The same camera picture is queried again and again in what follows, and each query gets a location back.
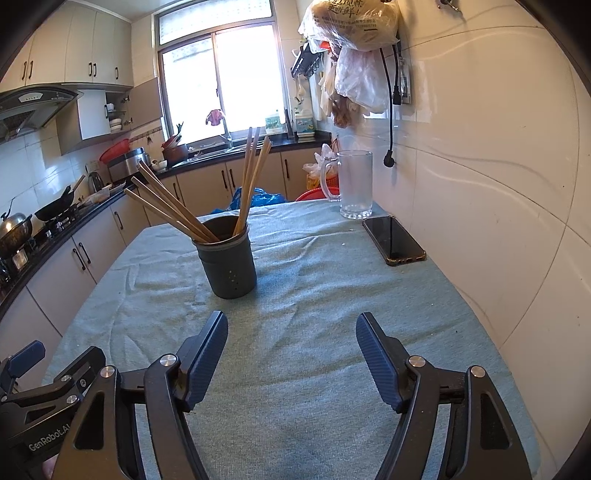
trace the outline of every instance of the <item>ceiling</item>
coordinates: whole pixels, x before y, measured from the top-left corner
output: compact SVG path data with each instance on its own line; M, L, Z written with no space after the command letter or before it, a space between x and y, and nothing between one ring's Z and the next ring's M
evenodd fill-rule
M89 0L85 3L105 8L135 22L162 7L178 3L178 0Z

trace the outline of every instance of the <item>lower cabinet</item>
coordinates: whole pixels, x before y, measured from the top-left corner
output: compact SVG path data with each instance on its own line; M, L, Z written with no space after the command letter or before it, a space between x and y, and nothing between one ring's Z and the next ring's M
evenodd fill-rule
M225 163L197 168L181 173L177 178L185 207L195 216L208 215L216 208L228 208L232 201Z
M287 199L293 202L302 193L306 192L307 173L303 167L306 163L315 163L314 153L320 153L321 149L291 150L281 152L281 166L285 177L285 189Z
M234 192L238 187L242 187L244 164L245 160L243 158L226 162L226 169ZM263 189L267 193L280 193L285 197L285 182L283 179L283 169L281 168L281 154L272 153L268 156L255 187Z
M172 193L179 202L184 204L184 200L183 200L183 194L181 193L181 188L178 185L178 180L177 180L177 176L174 175L172 177L167 177L163 180L160 180L162 182L162 185L164 185L166 187L166 189ZM145 200L148 200L150 203L154 203L154 200L152 198L145 198L146 195L145 193L142 194L141 191L137 191L137 193L139 194L140 197L144 198ZM155 213L152 213L150 210L145 209L145 214L148 217L148 221L150 223L151 226L156 226L156 225L162 225L163 223L166 223L166 221L162 220L158 215L156 215Z
M62 245L27 284L45 316L62 335L94 287L96 283L84 253L72 239Z
M100 212L78 230L72 239L97 283L125 250L125 242L110 209Z
M150 226L144 207L128 196L117 200L110 209L125 245L129 245L144 228Z
M45 345L45 358L18 379L19 391L41 385L45 370L61 340L61 335L43 315L29 291L24 288L0 322L0 358L5 359L17 353L34 340L40 340Z

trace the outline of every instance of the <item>glass pitcher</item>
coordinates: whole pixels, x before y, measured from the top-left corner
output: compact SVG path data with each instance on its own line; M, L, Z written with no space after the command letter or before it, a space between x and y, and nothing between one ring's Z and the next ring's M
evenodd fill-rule
M364 219L372 214L374 156L364 150L345 150L335 160L325 161L320 175L320 187L331 202L340 201L340 214L345 218ZM333 195L326 184L326 170L338 165L340 195Z

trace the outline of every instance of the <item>light blue tablecloth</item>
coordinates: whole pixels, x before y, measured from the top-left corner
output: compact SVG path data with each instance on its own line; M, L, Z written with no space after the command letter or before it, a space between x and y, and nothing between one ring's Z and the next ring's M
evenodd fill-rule
M485 367L537 471L537 442L511 374L431 260L387 266L361 222L325 200L256 208L249 221L253 292L217 298L190 240L168 225L149 228L78 312L46 382L89 345L121 371L147 367L222 310L228 342L205 400L187 418L210 478L370 480L398 421L355 339L357 316L372 312L387 335L436 367ZM447 430L440 417L425 479L439 471ZM139 431L148 477L159 478L145 413Z

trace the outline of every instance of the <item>cabinet door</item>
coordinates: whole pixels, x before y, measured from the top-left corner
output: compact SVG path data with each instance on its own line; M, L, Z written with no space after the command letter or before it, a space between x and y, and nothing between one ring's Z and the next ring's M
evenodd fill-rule
M4 360L34 340L39 340L45 346L45 358L17 380L19 391L41 385L45 370L61 340L61 335L52 327L25 288L0 322L0 358Z
M194 216L228 208L232 201L226 164L197 168L177 175L185 206Z
M7 92L25 86L29 71L29 54L31 53L32 44L33 37L29 38L25 46L18 52L17 58L9 66L6 75L0 82L0 92Z
M111 133L107 114L107 97L104 90L81 90L78 99L80 135L82 140Z
M111 212L125 245L129 245L144 228L150 226L144 207L128 196L111 205Z
M133 128L149 124L162 117L162 100L158 78L153 78L129 91L127 111Z
M27 85L62 83L66 70L66 45L74 4L66 2L35 32L29 56Z
M176 175L172 177L167 177L166 179L160 181L162 182L162 185L164 185L170 193L173 193L175 195L179 202L184 204L183 194L181 193L181 188L178 184ZM139 196L152 202L152 199L146 198L146 195L142 194L141 192L139 192ZM146 210L145 213L148 216L148 221L150 222L151 226L162 225L163 223L166 223L166 221L162 220L158 215L153 214L149 210Z
M115 34L113 35L115 57L115 83L133 87L134 72L131 66L131 24L115 18Z
M62 335L96 286L84 253L70 239L27 284L33 298Z
M66 48L66 81L92 83L92 43L96 11L74 5Z
M236 189L242 186L244 159L241 158L240 160L226 162L226 168L228 169L232 191L236 192ZM269 155L255 187L263 189L267 193L280 193L285 196L285 183L283 180L283 169L281 168L281 155L279 153Z
M97 12L92 41L92 63L95 83L115 83L115 17Z
M307 173L303 166L306 163L315 163L314 153L320 153L320 149L292 150L281 152L283 175L285 177L285 189L287 199L293 202L302 193L307 191Z
M110 209L98 214L72 238L97 283L125 250L125 242Z

